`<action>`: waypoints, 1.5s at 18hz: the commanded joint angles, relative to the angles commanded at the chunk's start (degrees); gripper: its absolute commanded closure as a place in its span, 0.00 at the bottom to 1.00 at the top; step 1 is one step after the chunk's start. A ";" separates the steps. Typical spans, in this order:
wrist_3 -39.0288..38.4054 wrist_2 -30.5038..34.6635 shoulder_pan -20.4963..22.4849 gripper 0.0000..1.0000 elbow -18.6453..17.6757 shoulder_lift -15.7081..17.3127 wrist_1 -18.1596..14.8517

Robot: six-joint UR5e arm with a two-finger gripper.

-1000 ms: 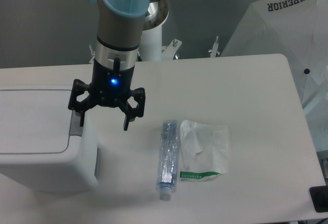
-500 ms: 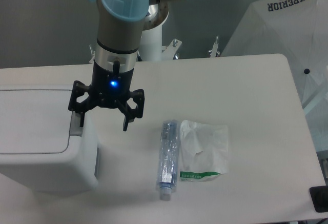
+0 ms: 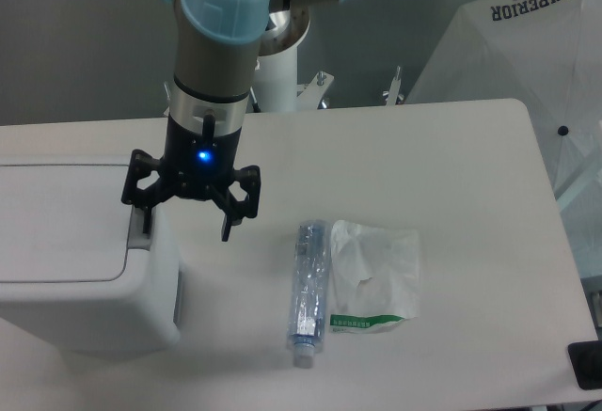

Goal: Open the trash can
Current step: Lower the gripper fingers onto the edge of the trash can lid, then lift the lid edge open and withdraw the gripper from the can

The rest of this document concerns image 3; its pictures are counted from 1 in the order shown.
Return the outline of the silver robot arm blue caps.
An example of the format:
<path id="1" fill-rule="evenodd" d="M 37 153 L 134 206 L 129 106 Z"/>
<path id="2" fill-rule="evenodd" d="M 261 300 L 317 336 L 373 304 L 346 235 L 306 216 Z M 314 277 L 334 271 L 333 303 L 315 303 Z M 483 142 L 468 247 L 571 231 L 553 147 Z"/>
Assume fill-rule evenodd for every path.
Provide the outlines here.
<path id="1" fill-rule="evenodd" d="M 144 234 L 154 208 L 174 197 L 213 202 L 223 239 L 257 215 L 261 171 L 234 161 L 261 38 L 272 13 L 327 1 L 346 0 L 171 0 L 178 43 L 164 153 L 134 150 L 121 196 Z"/>

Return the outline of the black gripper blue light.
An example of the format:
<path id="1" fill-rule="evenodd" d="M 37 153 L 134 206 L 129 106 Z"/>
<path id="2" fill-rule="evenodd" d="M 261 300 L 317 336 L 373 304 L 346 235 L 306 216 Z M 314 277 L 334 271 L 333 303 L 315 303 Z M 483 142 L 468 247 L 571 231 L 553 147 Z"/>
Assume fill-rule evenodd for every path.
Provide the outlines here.
<path id="1" fill-rule="evenodd" d="M 234 169 L 240 131 L 206 139 L 193 133 L 174 119 L 167 120 L 164 155 L 155 159 L 143 150 L 132 151 L 121 202 L 143 213 L 143 233 L 151 233 L 152 210 L 170 198 L 212 200 L 224 213 L 221 240 L 227 242 L 231 229 L 245 218 L 258 214 L 261 194 L 259 166 Z M 146 188 L 138 182 L 152 172 L 158 179 Z M 246 193 L 238 200 L 230 191 L 237 183 Z"/>

